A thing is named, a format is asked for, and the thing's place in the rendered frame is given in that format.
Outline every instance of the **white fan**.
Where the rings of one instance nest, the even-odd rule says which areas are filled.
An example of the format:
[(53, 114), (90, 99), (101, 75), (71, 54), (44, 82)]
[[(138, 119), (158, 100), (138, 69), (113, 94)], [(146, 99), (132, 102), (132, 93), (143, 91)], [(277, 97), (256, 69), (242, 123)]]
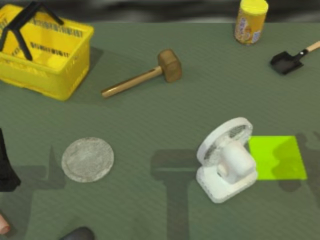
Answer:
[(216, 128), (200, 145), (197, 158), (202, 167), (196, 179), (214, 203), (223, 203), (256, 182), (256, 162), (244, 147), (252, 131), (247, 119), (234, 118)]

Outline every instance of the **black object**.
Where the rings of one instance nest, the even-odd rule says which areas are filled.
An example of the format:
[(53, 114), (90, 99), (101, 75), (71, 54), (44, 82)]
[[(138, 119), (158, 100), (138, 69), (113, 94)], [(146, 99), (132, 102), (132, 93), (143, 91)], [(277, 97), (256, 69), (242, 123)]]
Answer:
[(307, 55), (309, 51), (307, 49), (302, 50), (295, 56), (291, 56), (288, 52), (283, 51), (275, 55), (270, 64), (274, 70), (278, 73), (286, 75), (294, 70), (297, 70), (303, 66), (300, 59)]
[(86, 226), (79, 227), (59, 240), (95, 240), (94, 233)]
[(20, 184), (21, 180), (9, 162), (4, 136), (0, 128), (0, 192), (13, 192)]
[(53, 18), (53, 20), (55, 20), (59, 25), (64, 24), (64, 22), (59, 17), (57, 17), (49, 8), (47, 8), (43, 3), (32, 1), (27, 7), (25, 7), (21, 12), (19, 12), (19, 14), (15, 16), (15, 18), (7, 26), (4, 27), (0, 39), (0, 51), (4, 49), (8, 32), (11, 31), (14, 34), (16, 40), (18, 41), (25, 58), (32, 61), (33, 58), (20, 32), (20, 29), (31, 18), (34, 17), (34, 15), (39, 11), (40, 8), (43, 8), (46, 11), (46, 13), (50, 15)]

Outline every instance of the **wooden shovel handle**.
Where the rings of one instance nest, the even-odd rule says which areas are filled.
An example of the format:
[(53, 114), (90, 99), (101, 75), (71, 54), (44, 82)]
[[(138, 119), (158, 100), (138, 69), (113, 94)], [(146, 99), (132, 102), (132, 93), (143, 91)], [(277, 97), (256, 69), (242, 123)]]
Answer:
[(311, 46), (308, 46), (306, 49), (310, 53), (316, 49), (320, 48), (320, 41), (317, 41), (316, 43), (312, 44)]
[(139, 76), (135, 76), (126, 81), (120, 82), (112, 87), (104, 89), (101, 91), (101, 94), (104, 98), (111, 97), (115, 94), (121, 93), (127, 89), (130, 89), (138, 84), (141, 84), (149, 79), (157, 77), (163, 73), (163, 70), (160, 66), (156, 66), (148, 72), (145, 72)]

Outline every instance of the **gray round disc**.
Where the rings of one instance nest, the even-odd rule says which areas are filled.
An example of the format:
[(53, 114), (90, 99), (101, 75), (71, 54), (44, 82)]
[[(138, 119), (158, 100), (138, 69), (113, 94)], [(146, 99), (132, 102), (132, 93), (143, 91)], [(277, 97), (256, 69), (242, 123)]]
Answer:
[(79, 183), (100, 180), (113, 164), (114, 151), (111, 146), (96, 137), (85, 137), (73, 142), (62, 156), (65, 175)]

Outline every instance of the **basket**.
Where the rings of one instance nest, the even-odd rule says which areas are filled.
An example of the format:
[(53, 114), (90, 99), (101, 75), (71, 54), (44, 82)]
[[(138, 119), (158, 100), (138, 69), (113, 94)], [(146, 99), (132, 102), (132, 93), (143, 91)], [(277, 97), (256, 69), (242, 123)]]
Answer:
[(89, 71), (93, 27), (58, 18), (43, 3), (3, 6), (0, 34), (0, 79), (8, 84), (65, 101)]

